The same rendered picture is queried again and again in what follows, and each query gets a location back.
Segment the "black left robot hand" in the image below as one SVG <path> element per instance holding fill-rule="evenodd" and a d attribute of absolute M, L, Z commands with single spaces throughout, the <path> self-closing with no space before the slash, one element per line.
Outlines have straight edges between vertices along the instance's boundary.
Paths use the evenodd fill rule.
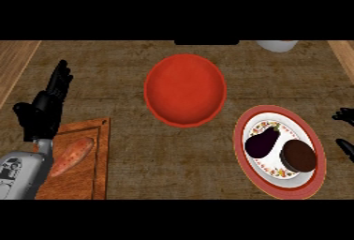
<path fill-rule="evenodd" d="M 74 79 L 68 62 L 60 60 L 50 77 L 47 88 L 40 91 L 31 103 L 17 102 L 12 110 L 23 128 L 23 141 L 51 140 L 56 136 L 63 102 Z"/>

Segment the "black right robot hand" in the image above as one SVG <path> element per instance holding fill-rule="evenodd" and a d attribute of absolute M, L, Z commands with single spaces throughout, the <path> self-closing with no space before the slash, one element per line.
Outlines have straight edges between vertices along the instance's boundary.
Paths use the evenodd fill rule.
<path fill-rule="evenodd" d="M 341 108 L 341 110 L 332 116 L 332 119 L 345 121 L 354 127 L 354 109 Z M 343 139 L 338 139 L 336 144 L 341 147 L 343 153 L 346 154 L 351 162 L 354 163 L 354 144 Z"/>

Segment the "red-rimmed white floral plate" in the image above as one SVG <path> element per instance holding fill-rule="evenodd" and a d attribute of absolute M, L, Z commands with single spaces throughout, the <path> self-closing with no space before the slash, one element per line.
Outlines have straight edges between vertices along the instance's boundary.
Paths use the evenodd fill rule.
<path fill-rule="evenodd" d="M 311 172 L 301 172 L 290 179 L 274 179 L 258 168 L 258 164 L 248 159 L 243 145 L 252 126 L 265 120 L 277 120 L 310 145 L 317 156 L 317 167 Z M 237 163 L 253 185 L 274 198 L 282 200 L 299 200 L 310 198 L 321 188 L 326 176 L 326 156 L 321 141 L 310 125 L 301 117 L 276 105 L 258 105 L 240 115 L 231 137 L 231 145 Z"/>

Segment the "red bowl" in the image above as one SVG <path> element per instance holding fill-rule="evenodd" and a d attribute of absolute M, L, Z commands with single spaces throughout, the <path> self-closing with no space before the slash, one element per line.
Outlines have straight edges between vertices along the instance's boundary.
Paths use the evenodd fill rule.
<path fill-rule="evenodd" d="M 225 98 L 223 73 L 209 59 L 197 54 L 172 54 L 146 74 L 146 108 L 172 127 L 194 128 L 208 123 L 221 112 Z"/>

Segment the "orange sweet potato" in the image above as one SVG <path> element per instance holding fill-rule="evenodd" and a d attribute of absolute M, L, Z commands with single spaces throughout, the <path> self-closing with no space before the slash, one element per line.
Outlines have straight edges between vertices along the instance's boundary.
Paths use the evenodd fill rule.
<path fill-rule="evenodd" d="M 50 176 L 57 177 L 71 170 L 84 160 L 94 146 L 94 140 L 88 137 L 72 142 L 62 155 L 54 159 Z"/>

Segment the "dark purple eggplant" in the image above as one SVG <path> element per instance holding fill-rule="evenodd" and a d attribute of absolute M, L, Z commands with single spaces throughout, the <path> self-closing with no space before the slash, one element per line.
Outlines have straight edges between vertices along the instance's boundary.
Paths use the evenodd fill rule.
<path fill-rule="evenodd" d="M 264 158 L 273 150 L 280 132 L 279 126 L 268 127 L 245 141 L 245 150 L 252 158 Z"/>

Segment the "brown wooden cutting board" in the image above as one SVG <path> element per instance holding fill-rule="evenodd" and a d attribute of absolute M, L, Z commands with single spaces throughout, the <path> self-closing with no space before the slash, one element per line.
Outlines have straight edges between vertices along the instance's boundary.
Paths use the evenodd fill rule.
<path fill-rule="evenodd" d="M 94 140 L 91 151 L 79 164 L 60 176 L 47 177 L 35 198 L 38 200 L 103 200 L 106 197 L 106 173 L 110 119 L 97 118 L 62 125 L 54 136 L 54 157 L 71 143 L 88 137 Z"/>

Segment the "white round container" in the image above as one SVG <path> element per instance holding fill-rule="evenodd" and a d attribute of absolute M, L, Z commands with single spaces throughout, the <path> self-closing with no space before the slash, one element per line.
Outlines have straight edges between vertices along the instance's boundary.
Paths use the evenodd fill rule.
<path fill-rule="evenodd" d="M 295 45 L 298 44 L 296 40 L 258 40 L 255 42 L 258 46 L 274 53 L 289 52 Z"/>

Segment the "brown woven placemat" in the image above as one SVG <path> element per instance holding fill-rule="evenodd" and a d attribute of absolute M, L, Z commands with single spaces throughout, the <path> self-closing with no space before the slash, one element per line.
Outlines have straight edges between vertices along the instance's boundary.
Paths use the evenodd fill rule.
<path fill-rule="evenodd" d="M 200 127 L 166 126 L 144 106 L 144 76 L 175 53 L 196 53 L 220 67 L 227 82 L 221 113 Z M 305 120 L 326 154 L 320 199 L 354 199 L 354 163 L 336 139 L 354 142 L 354 127 L 332 118 L 354 107 L 354 46 L 302 41 L 292 51 L 255 42 L 178 46 L 169 41 L 6 41 L 0 43 L 0 154 L 31 149 L 12 105 L 46 87 L 59 60 L 75 75 L 63 107 L 66 123 L 110 120 L 110 199 L 262 199 L 236 162 L 233 127 L 240 114 L 276 104 Z"/>

